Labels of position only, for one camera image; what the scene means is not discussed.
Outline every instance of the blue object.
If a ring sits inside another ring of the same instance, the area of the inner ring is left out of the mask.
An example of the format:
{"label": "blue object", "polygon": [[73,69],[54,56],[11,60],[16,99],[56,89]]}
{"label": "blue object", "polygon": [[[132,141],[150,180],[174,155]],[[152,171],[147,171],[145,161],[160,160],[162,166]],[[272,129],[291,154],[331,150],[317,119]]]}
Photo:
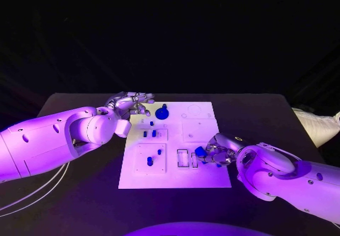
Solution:
{"label": "blue object", "polygon": [[196,156],[207,156],[207,152],[206,152],[206,150],[201,148],[201,147],[197,147],[196,149],[194,149],[194,153],[196,153]]}
{"label": "blue object", "polygon": [[152,162],[152,158],[148,157],[148,158],[147,158],[147,165],[151,166],[152,164],[154,164],[154,162]]}
{"label": "blue object", "polygon": [[165,119],[168,117],[168,110],[165,104],[162,104],[161,108],[157,109],[155,117],[157,119]]}

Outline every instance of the white rectangular plate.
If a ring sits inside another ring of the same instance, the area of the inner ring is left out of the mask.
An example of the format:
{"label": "white rectangular plate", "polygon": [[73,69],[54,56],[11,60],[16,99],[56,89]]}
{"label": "white rectangular plate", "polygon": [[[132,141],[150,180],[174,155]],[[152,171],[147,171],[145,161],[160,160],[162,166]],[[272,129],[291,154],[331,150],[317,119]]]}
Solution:
{"label": "white rectangular plate", "polygon": [[[170,113],[165,120],[154,116],[162,104]],[[126,136],[118,188],[229,188],[226,167],[211,163],[204,165],[197,161],[194,168],[191,160],[194,149],[204,147],[219,132],[211,103],[155,102],[145,104],[145,107],[151,116],[132,115],[129,118],[132,126]],[[151,137],[152,130],[157,130],[157,137]],[[187,150],[186,168],[177,167],[177,150]],[[147,165],[148,156],[152,156],[152,166]]]}

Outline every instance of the robotic hand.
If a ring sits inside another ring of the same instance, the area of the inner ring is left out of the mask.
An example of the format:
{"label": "robotic hand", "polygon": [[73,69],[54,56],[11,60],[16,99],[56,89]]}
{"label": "robotic hand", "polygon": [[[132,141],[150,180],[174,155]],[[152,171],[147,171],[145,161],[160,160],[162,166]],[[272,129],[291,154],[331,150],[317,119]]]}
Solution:
{"label": "robotic hand", "polygon": [[272,201],[279,197],[298,210],[340,224],[340,168],[302,161],[265,143],[249,145],[240,138],[220,133],[206,149],[196,149],[196,155],[203,162],[219,165],[235,161],[237,180],[258,198]]}
{"label": "robotic hand", "polygon": [[80,107],[27,120],[0,132],[0,182],[44,173],[105,144],[113,133],[126,137],[132,114],[151,93],[121,92],[103,107]]}

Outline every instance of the table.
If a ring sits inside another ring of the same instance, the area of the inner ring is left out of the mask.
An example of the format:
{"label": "table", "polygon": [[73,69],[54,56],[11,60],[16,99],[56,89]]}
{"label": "table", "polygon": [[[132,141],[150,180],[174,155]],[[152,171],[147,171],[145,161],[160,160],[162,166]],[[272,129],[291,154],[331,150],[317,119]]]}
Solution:
{"label": "table", "polygon": [[[109,96],[56,93],[39,116],[80,106],[99,107]],[[265,142],[304,160],[324,163],[283,96],[155,94],[155,100],[210,101],[220,132],[250,142]],[[258,199],[236,180],[235,165],[227,167],[232,188],[118,189],[124,147],[125,139],[113,136],[109,143],[72,161],[65,179],[46,198],[0,218],[1,235],[124,235],[178,221],[230,224],[278,236],[338,235],[328,221],[296,210],[282,199]],[[1,184],[1,204],[30,193],[54,172]],[[41,195],[43,192],[20,207]]]}

